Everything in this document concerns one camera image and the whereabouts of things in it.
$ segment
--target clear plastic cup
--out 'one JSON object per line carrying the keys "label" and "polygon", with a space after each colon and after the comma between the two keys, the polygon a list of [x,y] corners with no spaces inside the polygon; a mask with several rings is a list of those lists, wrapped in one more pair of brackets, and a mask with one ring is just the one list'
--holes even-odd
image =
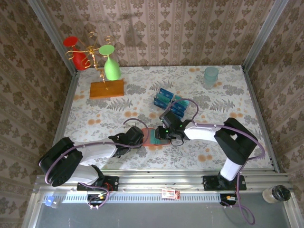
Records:
{"label": "clear plastic cup", "polygon": [[212,66],[207,67],[204,74],[203,87],[205,89],[211,89],[214,83],[216,82],[216,80],[218,79],[218,75],[219,75],[219,70],[217,68]]}
{"label": "clear plastic cup", "polygon": [[291,197],[289,189],[283,185],[276,185],[269,189],[265,189],[262,195],[267,203],[287,201]]}

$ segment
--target small label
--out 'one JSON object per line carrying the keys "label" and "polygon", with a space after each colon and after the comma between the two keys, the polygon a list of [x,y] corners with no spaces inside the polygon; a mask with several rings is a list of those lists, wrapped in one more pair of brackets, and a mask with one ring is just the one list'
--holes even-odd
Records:
{"label": "small label", "polygon": [[162,199],[175,199],[175,190],[162,189],[161,193]]}
{"label": "small label", "polygon": [[237,201],[238,199],[236,198],[236,197],[229,197],[229,198],[227,198],[227,200],[231,200],[231,201]]}
{"label": "small label", "polygon": [[172,200],[180,200],[181,194],[180,191],[174,189],[162,189],[161,190],[161,198],[162,199],[172,199]]}

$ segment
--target wall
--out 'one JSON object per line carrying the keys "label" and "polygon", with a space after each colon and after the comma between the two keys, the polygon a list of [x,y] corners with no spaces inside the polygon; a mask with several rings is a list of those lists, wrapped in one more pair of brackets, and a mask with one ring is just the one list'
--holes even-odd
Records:
{"label": "wall", "polygon": [[0,227],[21,227],[70,79],[26,1],[0,1]]}
{"label": "wall", "polygon": [[120,66],[180,66],[241,65],[274,0],[42,2],[61,39],[96,31],[115,37]]}
{"label": "wall", "polygon": [[304,1],[289,0],[249,71],[280,166],[304,214]]}

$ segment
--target floral tablecloth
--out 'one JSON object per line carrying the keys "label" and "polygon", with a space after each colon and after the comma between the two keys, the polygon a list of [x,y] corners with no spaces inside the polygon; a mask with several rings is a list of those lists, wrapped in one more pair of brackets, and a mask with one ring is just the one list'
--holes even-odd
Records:
{"label": "floral tablecloth", "polygon": [[[122,67],[124,96],[90,99],[91,82],[101,81],[98,72],[90,68],[81,72],[69,114],[65,136],[73,141],[88,142],[126,132],[124,120],[134,117],[148,127],[161,125],[163,110],[153,105],[157,90],[162,87],[199,104],[198,123],[222,124],[235,117],[265,145],[257,116],[240,66],[216,66],[218,81],[211,90],[202,86],[207,66],[153,66]],[[184,119],[190,119],[195,107],[189,106]],[[256,148],[252,156],[260,154]],[[104,169],[220,169],[226,156],[215,142],[186,141],[180,147],[148,146],[132,149],[121,158],[99,158],[85,162]],[[271,169],[268,154],[265,158],[250,161],[246,168]]]}

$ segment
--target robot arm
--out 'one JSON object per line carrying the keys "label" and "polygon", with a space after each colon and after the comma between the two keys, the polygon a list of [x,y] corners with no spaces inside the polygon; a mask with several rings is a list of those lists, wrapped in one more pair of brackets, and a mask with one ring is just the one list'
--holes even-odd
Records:
{"label": "robot arm", "polygon": [[[171,111],[164,112],[160,119],[163,126],[159,126],[155,131],[155,137],[158,139],[199,139],[217,142],[221,146],[227,156],[226,162],[218,175],[218,180],[223,186],[227,186],[229,182],[235,179],[256,147],[252,140],[242,134],[224,128],[215,131],[215,128],[212,127],[197,126],[191,120],[182,122]],[[234,118],[227,119],[224,125],[245,132],[256,139],[250,131]]]}
{"label": "robot arm", "polygon": [[[235,179],[256,146],[247,137],[231,130],[220,129],[215,131],[213,127],[197,126],[191,120],[182,122],[168,110],[160,116],[160,120],[163,122],[163,126],[159,126],[155,130],[155,137],[158,139],[209,140],[217,142],[221,146],[227,156],[226,162],[218,175],[218,181],[222,186],[229,185]],[[256,139],[234,118],[227,119],[224,124],[246,132]],[[45,174],[48,173],[46,175],[47,180],[53,187],[66,182],[81,182],[89,185],[99,183],[100,185],[105,178],[101,171],[96,166],[79,164],[101,157],[119,158],[130,150],[128,147],[107,144],[107,142],[135,146],[137,148],[136,145],[141,145],[143,142],[143,132],[138,127],[133,126],[127,133],[120,133],[100,141],[90,142],[90,146],[82,146],[83,143],[81,142],[74,143],[69,138],[63,138],[39,160],[39,166]],[[74,149],[67,156],[55,162],[64,152],[71,148]]]}

